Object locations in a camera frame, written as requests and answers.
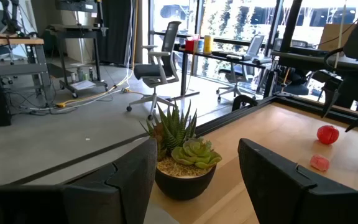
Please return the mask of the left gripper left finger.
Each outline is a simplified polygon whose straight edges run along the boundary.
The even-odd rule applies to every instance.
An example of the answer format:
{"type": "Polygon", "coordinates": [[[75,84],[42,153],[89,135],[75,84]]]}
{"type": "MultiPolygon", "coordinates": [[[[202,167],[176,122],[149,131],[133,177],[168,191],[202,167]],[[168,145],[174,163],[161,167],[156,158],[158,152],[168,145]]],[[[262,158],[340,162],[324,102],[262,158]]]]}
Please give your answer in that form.
{"type": "Polygon", "coordinates": [[[67,224],[143,224],[154,184],[157,142],[81,175],[64,190],[67,224]]]}

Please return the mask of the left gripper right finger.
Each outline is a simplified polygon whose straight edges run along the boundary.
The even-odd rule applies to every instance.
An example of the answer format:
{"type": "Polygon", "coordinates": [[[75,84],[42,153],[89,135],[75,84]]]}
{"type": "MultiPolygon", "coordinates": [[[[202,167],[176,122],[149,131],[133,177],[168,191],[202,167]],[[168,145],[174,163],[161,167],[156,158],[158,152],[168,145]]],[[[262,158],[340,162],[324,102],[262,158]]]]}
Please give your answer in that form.
{"type": "Polygon", "coordinates": [[[250,139],[238,146],[243,181],[260,224],[298,224],[304,194],[317,186],[297,165],[250,139]]]}

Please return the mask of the red round toy fruit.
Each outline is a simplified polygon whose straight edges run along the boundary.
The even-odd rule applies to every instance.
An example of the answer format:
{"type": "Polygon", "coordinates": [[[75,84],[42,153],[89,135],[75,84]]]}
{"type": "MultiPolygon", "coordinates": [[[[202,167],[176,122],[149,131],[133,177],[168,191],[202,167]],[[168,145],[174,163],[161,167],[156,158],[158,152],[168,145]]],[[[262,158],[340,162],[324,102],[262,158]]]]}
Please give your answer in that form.
{"type": "Polygon", "coordinates": [[[339,130],[334,126],[324,125],[317,130],[316,135],[319,142],[330,145],[338,140],[339,130]]]}

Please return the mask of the grey folded cloth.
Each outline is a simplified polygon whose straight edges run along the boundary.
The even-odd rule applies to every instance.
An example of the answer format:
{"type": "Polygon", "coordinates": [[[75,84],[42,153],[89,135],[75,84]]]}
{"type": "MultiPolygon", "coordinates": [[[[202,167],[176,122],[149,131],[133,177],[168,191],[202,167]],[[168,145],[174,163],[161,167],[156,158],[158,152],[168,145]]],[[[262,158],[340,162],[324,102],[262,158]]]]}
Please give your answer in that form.
{"type": "Polygon", "coordinates": [[[150,202],[144,218],[144,224],[179,224],[169,213],[150,202]]]}

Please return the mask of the pink toy fruit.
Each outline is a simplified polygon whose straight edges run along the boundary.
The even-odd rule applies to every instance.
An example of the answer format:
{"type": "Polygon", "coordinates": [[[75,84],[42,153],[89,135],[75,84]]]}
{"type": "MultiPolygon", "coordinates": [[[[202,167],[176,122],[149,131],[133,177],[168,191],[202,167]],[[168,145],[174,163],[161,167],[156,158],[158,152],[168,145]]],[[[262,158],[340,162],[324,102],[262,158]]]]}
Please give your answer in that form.
{"type": "Polygon", "coordinates": [[[322,155],[315,154],[310,159],[310,166],[325,172],[329,169],[330,161],[322,155]]]}

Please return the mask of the potted succulent plant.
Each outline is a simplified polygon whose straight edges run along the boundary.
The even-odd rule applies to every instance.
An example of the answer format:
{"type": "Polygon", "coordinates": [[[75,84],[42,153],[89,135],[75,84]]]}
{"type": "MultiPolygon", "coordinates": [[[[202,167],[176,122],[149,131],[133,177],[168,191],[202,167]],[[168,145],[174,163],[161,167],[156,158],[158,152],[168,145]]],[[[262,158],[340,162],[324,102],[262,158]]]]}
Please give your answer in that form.
{"type": "Polygon", "coordinates": [[[171,199],[196,198],[210,184],[222,156],[211,141],[196,135],[197,114],[190,116],[190,110],[184,113],[177,105],[158,112],[159,118],[152,114],[142,125],[157,142],[155,182],[171,199]]]}

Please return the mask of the black pole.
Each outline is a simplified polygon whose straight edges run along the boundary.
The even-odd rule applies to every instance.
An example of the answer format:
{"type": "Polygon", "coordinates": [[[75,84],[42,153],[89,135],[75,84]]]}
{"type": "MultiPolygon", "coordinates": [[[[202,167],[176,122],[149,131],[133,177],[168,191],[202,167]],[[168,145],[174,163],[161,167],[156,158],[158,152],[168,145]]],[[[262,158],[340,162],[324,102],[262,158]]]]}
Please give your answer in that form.
{"type": "Polygon", "coordinates": [[[282,39],[282,44],[280,47],[281,52],[289,52],[291,46],[291,40],[293,37],[293,33],[296,27],[298,15],[301,9],[301,4],[303,0],[293,0],[290,13],[288,15],[287,24],[285,27],[285,32],[282,39]]]}

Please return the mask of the grey office chair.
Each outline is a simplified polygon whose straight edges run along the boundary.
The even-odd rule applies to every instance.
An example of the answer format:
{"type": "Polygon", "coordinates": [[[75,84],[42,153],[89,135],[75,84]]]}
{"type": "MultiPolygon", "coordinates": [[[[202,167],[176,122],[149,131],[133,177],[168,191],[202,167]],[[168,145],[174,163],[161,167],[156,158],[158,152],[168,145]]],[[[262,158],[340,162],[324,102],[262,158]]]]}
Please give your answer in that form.
{"type": "MultiPolygon", "coordinates": [[[[225,56],[227,58],[235,58],[237,60],[253,60],[254,57],[258,56],[263,40],[263,35],[255,35],[252,38],[251,43],[245,54],[237,54],[234,52],[225,53],[225,56]]],[[[237,95],[241,95],[242,93],[248,93],[252,95],[253,99],[256,99],[253,93],[247,90],[241,90],[238,86],[239,82],[248,82],[250,79],[253,79],[255,75],[254,67],[230,63],[230,68],[220,68],[218,70],[218,73],[225,74],[226,80],[229,83],[234,84],[233,87],[219,87],[216,90],[219,102],[221,101],[221,96],[227,93],[233,93],[234,97],[236,97],[237,95]]]]}

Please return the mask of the long black desk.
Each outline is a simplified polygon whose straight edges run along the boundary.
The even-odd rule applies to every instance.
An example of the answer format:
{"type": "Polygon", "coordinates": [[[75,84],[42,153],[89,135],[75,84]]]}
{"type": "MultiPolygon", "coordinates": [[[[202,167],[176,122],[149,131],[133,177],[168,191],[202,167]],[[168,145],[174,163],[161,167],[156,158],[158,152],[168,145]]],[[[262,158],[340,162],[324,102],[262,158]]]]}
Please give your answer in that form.
{"type": "Polygon", "coordinates": [[[189,82],[187,81],[187,75],[188,75],[188,58],[190,55],[192,55],[193,57],[194,56],[206,57],[206,58],[230,62],[230,63],[234,63],[234,64],[246,65],[246,66],[250,66],[250,67],[254,67],[254,68],[260,68],[262,70],[262,73],[264,73],[265,70],[268,70],[269,67],[272,65],[272,60],[269,57],[254,57],[254,59],[260,60],[260,63],[254,63],[253,60],[237,60],[235,58],[220,57],[220,56],[216,56],[213,54],[204,54],[204,53],[186,51],[179,47],[174,47],[174,51],[181,52],[183,54],[182,66],[181,66],[180,96],[175,97],[175,99],[199,94],[198,91],[194,91],[193,93],[187,93],[187,90],[186,90],[187,84],[189,84],[189,82]]]}

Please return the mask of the white and black office chair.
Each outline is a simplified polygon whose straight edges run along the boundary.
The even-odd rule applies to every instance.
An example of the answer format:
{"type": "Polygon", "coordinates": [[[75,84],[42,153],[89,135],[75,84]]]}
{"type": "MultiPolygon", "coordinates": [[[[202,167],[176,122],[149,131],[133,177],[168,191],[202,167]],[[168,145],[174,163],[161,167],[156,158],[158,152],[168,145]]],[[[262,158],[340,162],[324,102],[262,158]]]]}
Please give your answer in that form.
{"type": "Polygon", "coordinates": [[[168,23],[160,51],[154,50],[157,45],[142,46],[143,49],[147,50],[147,55],[151,64],[138,64],[134,67],[133,73],[136,79],[142,80],[149,88],[153,88],[154,92],[151,95],[145,95],[142,93],[141,99],[130,102],[126,108],[128,112],[132,111],[132,105],[151,102],[152,106],[147,117],[147,119],[151,121],[154,118],[154,110],[157,103],[174,106],[174,104],[171,103],[171,98],[162,98],[157,95],[157,87],[179,81],[173,60],[173,48],[180,24],[180,21],[171,21],[168,23]]]}

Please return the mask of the yellow cylinder can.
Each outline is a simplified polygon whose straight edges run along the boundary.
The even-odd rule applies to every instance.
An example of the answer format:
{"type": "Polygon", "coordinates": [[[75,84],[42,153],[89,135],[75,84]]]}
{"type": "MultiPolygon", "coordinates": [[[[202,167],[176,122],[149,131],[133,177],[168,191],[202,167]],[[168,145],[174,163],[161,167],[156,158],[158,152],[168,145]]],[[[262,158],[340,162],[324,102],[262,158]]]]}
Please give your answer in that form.
{"type": "Polygon", "coordinates": [[[204,36],[204,48],[203,48],[203,53],[204,54],[212,54],[213,51],[213,37],[210,35],[205,35],[204,36]]]}

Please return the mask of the red container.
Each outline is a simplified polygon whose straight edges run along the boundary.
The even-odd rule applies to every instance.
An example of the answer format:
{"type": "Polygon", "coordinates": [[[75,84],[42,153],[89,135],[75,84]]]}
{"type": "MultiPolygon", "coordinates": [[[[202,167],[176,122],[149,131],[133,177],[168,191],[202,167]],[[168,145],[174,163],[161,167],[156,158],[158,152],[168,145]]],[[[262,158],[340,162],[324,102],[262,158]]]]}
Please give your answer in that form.
{"type": "Polygon", "coordinates": [[[185,50],[187,52],[197,52],[199,40],[200,40],[199,35],[193,35],[191,37],[187,37],[185,40],[185,50]]]}

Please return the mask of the black equipment cart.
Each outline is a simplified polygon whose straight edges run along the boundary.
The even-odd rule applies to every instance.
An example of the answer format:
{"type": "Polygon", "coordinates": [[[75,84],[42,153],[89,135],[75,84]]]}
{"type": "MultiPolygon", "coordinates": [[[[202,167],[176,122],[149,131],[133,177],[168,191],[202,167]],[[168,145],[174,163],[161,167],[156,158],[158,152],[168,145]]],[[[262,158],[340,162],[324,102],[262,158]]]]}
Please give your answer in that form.
{"type": "Polygon", "coordinates": [[[59,81],[60,87],[64,90],[67,89],[74,98],[78,97],[79,90],[72,87],[68,81],[68,74],[65,66],[65,59],[63,55],[62,42],[65,39],[92,39],[94,47],[94,61],[96,65],[96,80],[93,82],[94,87],[104,87],[105,93],[109,91],[108,84],[101,80],[100,60],[98,50],[98,37],[106,36],[107,27],[95,27],[95,26],[82,26],[82,25],[62,25],[51,24],[51,33],[57,39],[57,49],[60,56],[60,63],[62,66],[63,80],[59,81]]]}

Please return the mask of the wooden work table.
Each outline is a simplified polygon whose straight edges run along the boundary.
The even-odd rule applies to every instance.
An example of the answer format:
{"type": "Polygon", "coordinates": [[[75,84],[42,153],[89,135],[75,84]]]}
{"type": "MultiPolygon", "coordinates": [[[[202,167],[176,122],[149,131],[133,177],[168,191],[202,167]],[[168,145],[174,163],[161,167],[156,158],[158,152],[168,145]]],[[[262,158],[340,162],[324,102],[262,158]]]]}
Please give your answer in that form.
{"type": "Polygon", "coordinates": [[[35,37],[0,37],[0,45],[28,45],[32,50],[35,50],[35,62],[27,64],[15,65],[0,65],[0,77],[21,76],[21,75],[39,75],[40,84],[35,82],[34,89],[41,89],[44,91],[45,101],[48,106],[53,101],[52,82],[48,73],[47,61],[44,54],[44,40],[35,37]]]}

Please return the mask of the black frame clamp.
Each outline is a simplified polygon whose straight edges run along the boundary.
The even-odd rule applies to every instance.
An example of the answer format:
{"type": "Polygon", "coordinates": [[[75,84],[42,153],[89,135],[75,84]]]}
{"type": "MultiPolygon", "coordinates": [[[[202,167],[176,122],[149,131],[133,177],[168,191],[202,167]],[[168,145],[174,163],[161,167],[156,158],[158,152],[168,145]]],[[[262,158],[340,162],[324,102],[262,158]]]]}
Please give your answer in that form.
{"type": "Polygon", "coordinates": [[[245,108],[247,106],[253,107],[253,106],[257,106],[258,102],[247,96],[247,95],[238,95],[237,97],[235,97],[233,104],[232,104],[232,111],[241,109],[241,108],[245,108]]]}

